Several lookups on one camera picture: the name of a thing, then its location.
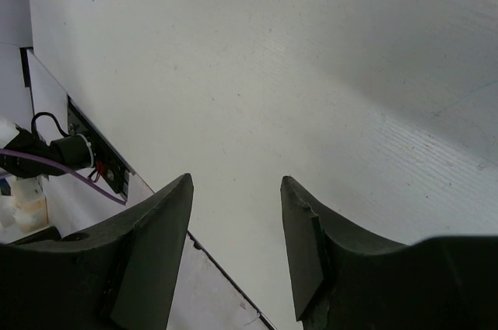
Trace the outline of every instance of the black cable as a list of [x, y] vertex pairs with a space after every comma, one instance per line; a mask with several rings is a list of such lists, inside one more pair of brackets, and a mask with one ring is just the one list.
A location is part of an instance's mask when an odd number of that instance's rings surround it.
[[47, 116], [49, 118], [51, 118], [55, 125], [57, 126], [57, 130], [59, 130], [59, 133], [61, 133], [61, 135], [66, 138], [66, 137], [69, 137], [69, 134], [64, 132], [61, 128], [61, 125], [59, 124], [59, 121], [58, 119], [51, 113], [49, 112], [38, 112], [37, 114], [35, 114], [33, 116], [33, 118], [31, 119], [31, 133], [37, 137], [38, 139], [40, 139], [40, 136], [38, 135], [38, 130], [37, 130], [37, 119], [38, 118], [41, 118], [42, 116]]
[[93, 177], [93, 175], [94, 175], [95, 173], [96, 173], [96, 169], [92, 170], [92, 173], [90, 173], [90, 174], [88, 175], [88, 177], [86, 177], [86, 179], [93, 181], [92, 177]]

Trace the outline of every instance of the white table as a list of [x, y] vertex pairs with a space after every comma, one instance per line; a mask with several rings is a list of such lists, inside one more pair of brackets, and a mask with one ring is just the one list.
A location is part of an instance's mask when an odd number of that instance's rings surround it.
[[191, 231], [300, 326], [292, 174], [401, 242], [498, 232], [498, 0], [30, 0], [36, 56], [144, 180], [191, 172]]

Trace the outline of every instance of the wire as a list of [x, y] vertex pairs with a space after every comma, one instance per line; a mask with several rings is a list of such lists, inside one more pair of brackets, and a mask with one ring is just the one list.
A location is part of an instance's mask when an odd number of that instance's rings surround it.
[[41, 118], [42, 116], [47, 116], [47, 117], [51, 118], [54, 121], [55, 126], [57, 126], [57, 130], [59, 130], [59, 133], [61, 133], [61, 135], [64, 138], [69, 137], [69, 134], [66, 133], [66, 132], [64, 132], [62, 130], [61, 125], [59, 124], [58, 119], [53, 114], [51, 114], [50, 112], [38, 112], [31, 119], [31, 133], [33, 133], [33, 135], [35, 137], [37, 137], [38, 139], [40, 139], [40, 136], [38, 135], [38, 130], [37, 130], [37, 119]]
[[74, 171], [71, 168], [66, 167], [65, 165], [57, 163], [56, 161], [46, 159], [46, 158], [41, 157], [41, 156], [31, 155], [29, 153], [18, 153], [17, 151], [12, 151], [11, 149], [0, 149], [0, 155], [19, 157], [21, 159], [31, 160], [31, 161], [35, 161], [37, 163], [42, 163], [44, 165], [48, 165], [50, 167], [57, 168], [57, 169], [62, 170], [63, 172], [65, 172], [67, 174], [71, 174], [73, 177], [78, 178], [81, 182], [89, 185], [93, 190], [99, 192], [100, 194], [102, 194], [106, 198], [116, 202], [117, 204], [126, 205], [126, 201], [119, 199], [119, 198], [116, 198], [115, 196], [109, 194], [105, 190], [99, 188], [96, 184], [92, 183], [92, 181], [84, 178], [84, 176], [82, 176], [78, 172]]
[[95, 169], [92, 170], [92, 172], [86, 177], [87, 180], [92, 181], [94, 184], [96, 184], [99, 181], [103, 172], [103, 164], [100, 161], [97, 161], [95, 166], [96, 166]]

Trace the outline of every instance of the white plastic part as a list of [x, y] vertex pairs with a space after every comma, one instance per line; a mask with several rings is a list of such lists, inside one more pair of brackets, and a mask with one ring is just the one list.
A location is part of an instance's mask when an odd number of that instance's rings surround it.
[[95, 155], [93, 155], [93, 151], [92, 151], [92, 144], [89, 142], [88, 139], [86, 139], [86, 137], [83, 135], [83, 134], [77, 134], [79, 135], [83, 141], [85, 141], [85, 144], [86, 144], [86, 147], [88, 147], [88, 152], [90, 154], [90, 168], [93, 168], [93, 166], [95, 165]]
[[14, 219], [15, 206], [16, 200], [13, 196], [0, 195], [0, 224], [2, 225], [0, 230], [16, 223]]
[[16, 125], [0, 116], [0, 149], [7, 146], [18, 134]]
[[14, 182], [11, 191], [16, 198], [14, 219], [24, 233], [48, 225], [47, 201], [36, 178]]
[[7, 183], [9, 184], [10, 187], [12, 187], [14, 182], [18, 181], [17, 177], [15, 177], [15, 176], [7, 177], [5, 180], [7, 181]]

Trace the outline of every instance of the white surface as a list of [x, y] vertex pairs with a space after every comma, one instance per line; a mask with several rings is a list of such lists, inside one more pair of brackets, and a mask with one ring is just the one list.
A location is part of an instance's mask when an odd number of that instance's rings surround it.
[[[28, 54], [36, 112], [49, 111], [63, 127], [67, 126], [64, 90], [31, 53]], [[50, 120], [40, 119], [38, 131], [47, 140], [58, 137]], [[64, 237], [92, 226], [122, 210], [109, 199], [97, 194], [71, 176], [43, 179], [44, 193], [51, 222]], [[132, 206], [148, 198], [152, 190], [137, 176], [131, 176], [128, 204]], [[18, 230], [7, 230], [11, 234]], [[210, 261], [204, 251], [197, 250], [187, 237], [175, 287], [168, 330], [262, 330], [266, 329], [258, 312], [233, 288]]]
[[16, 223], [14, 220], [14, 207], [16, 206], [13, 196], [0, 195], [0, 230]]
[[30, 90], [24, 87], [21, 54], [19, 47], [7, 44], [0, 44], [0, 115], [30, 129], [33, 108]]
[[17, 135], [19, 130], [16, 129], [16, 125], [0, 116], [0, 149], [7, 146]]
[[0, 44], [32, 46], [29, 0], [0, 0]]
[[294, 323], [292, 174], [406, 243], [497, 233], [498, 0], [31, 0], [35, 53], [191, 230]]

